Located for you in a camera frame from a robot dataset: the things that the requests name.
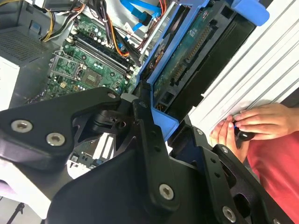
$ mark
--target white panel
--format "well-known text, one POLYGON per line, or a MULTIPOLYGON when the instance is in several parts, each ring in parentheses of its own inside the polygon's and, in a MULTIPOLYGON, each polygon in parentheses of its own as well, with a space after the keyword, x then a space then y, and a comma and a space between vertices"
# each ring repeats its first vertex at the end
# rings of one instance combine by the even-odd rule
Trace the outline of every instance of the white panel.
POLYGON ((20 68, 0 57, 0 111, 9 107, 20 68))
POLYGON ((229 114, 281 102, 298 87, 299 1, 275 0, 269 21, 257 27, 189 116, 208 136, 229 114))

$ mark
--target wire bundle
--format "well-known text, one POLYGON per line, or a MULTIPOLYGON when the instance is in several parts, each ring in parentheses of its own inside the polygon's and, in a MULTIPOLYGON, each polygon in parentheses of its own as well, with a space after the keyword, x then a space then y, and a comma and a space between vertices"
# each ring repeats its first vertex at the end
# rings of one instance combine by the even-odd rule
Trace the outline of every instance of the wire bundle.
POLYGON ((123 57, 129 56, 128 52, 123 53, 118 47, 117 40, 122 43, 124 43, 125 41, 119 35, 118 31, 114 28, 108 14, 107 14, 106 1, 105 0, 89 0, 88 4, 89 4, 89 8, 92 8, 96 12, 96 15, 94 15, 94 13, 91 11, 93 16, 98 18, 99 20, 101 20, 104 24, 108 44, 113 43, 117 53, 120 54, 121 56, 123 56, 123 57))
POLYGON ((51 40, 51 39, 53 39, 53 38, 56 38, 56 37, 60 36, 60 35, 61 35, 61 34, 68 28, 68 26, 71 24, 71 22, 72 22, 72 21, 73 21, 79 14, 81 14, 81 13, 83 12, 84 8, 85 8, 85 4, 83 4, 82 6, 80 6, 80 7, 77 8, 77 9, 74 9, 74 11, 76 11, 76 13, 70 14, 70 15, 66 18, 66 20, 65 20, 64 24, 62 25, 62 27, 61 27, 58 31, 56 31, 55 33, 53 33, 53 34, 50 33, 48 39, 45 39, 45 40, 43 40, 43 41, 44 41, 44 42, 47 42, 47 41, 49 41, 49 40, 51 40))

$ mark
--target green circuit board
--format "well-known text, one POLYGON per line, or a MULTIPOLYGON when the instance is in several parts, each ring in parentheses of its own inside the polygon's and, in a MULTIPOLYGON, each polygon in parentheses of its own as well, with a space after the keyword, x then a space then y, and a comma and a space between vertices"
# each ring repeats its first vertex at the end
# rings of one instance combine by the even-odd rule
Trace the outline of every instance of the green circuit board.
MULTIPOLYGON (((107 41, 106 32, 94 20, 82 14, 73 24, 73 28, 88 37, 89 41, 103 45, 106 51, 115 54, 113 47, 103 44, 107 41)), ((69 41, 65 41, 60 50, 54 54, 56 57, 51 61, 52 69, 48 87, 42 100, 102 86, 118 94, 131 93, 136 87, 136 76, 140 70, 136 66, 132 67, 133 70, 130 71, 128 78, 69 41)))
POLYGON ((154 99, 159 96, 160 90, 163 89, 162 87, 165 84, 170 84, 171 79, 173 82, 176 82, 180 78, 182 72, 187 68, 185 62, 187 61, 188 63, 192 60, 195 52, 197 52, 211 32, 212 29, 210 27, 206 28, 205 22, 211 11, 211 8, 205 8, 194 20, 188 32, 186 32, 161 75, 154 83, 154 99))
POLYGON ((106 39, 106 31, 100 27, 96 22, 91 20, 86 15, 80 15, 76 29, 85 36, 96 38, 104 41, 106 39))
POLYGON ((67 43, 64 45, 64 51, 66 54, 72 56, 73 58, 84 61, 84 64, 87 66, 88 69, 83 70, 83 74, 81 75, 83 78, 81 80, 84 80, 86 71, 92 70, 95 73, 99 74, 99 83, 92 83, 92 80, 88 78, 85 79, 85 82, 87 82, 91 88, 105 86, 116 91, 119 94, 128 92, 128 88, 130 87, 131 83, 129 83, 129 81, 127 81, 122 74, 114 71, 112 68, 100 63, 97 59, 90 56, 89 54, 86 54, 85 52, 82 52, 78 48, 73 47, 67 43))

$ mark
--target metal screw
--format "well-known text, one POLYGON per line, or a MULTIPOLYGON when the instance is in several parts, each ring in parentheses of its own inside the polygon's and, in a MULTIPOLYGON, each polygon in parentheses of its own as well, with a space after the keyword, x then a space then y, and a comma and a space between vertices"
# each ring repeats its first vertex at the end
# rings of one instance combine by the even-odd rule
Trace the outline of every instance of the metal screw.
POLYGON ((162 183, 159 186, 159 191, 160 191, 161 196, 163 198, 165 198, 166 200, 172 200, 174 197, 172 188, 165 183, 162 183))
POLYGON ((116 98, 116 96, 114 94, 112 94, 112 93, 108 93, 108 96, 111 97, 111 98, 113 98, 113 99, 116 98))
POLYGON ((33 126, 27 120, 15 120, 11 123, 11 128, 15 132, 26 133, 26 132, 30 132, 32 130, 33 126))
POLYGON ((230 207, 228 207, 228 206, 224 206, 224 207, 222 208, 222 212, 223 212, 224 216, 225 216, 231 223, 236 222, 235 214, 234 214, 234 212, 231 210, 230 207))
POLYGON ((200 134, 200 135, 203 135, 203 134, 204 134, 204 133, 203 133, 201 130, 199 130, 199 129, 196 129, 196 131, 197 131, 197 133, 200 134))
POLYGON ((140 101, 139 104, 140 104, 141 106, 143 106, 144 108, 147 108, 147 107, 148 107, 148 106, 146 106, 145 102, 143 102, 143 101, 140 101))
POLYGON ((223 149, 223 151, 224 151, 225 153, 228 153, 228 149, 227 149, 227 148, 225 148, 224 146, 222 146, 221 148, 223 149))
POLYGON ((46 140, 51 146, 62 146, 65 143, 65 137, 60 133, 48 134, 46 140))
POLYGON ((277 219, 273 219, 274 224, 280 224, 280 222, 277 219))

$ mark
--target black bracket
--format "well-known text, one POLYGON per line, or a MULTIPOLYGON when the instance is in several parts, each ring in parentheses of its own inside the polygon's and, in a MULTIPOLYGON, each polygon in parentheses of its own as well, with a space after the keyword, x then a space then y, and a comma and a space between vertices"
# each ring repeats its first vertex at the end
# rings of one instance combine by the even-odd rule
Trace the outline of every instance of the black bracket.
POLYGON ((36 169, 62 169, 74 149, 75 135, 94 112, 115 110, 120 102, 115 92, 102 87, 1 111, 0 156, 36 169), (62 145, 48 143, 51 133, 60 134, 52 138, 54 143, 62 140, 62 145))

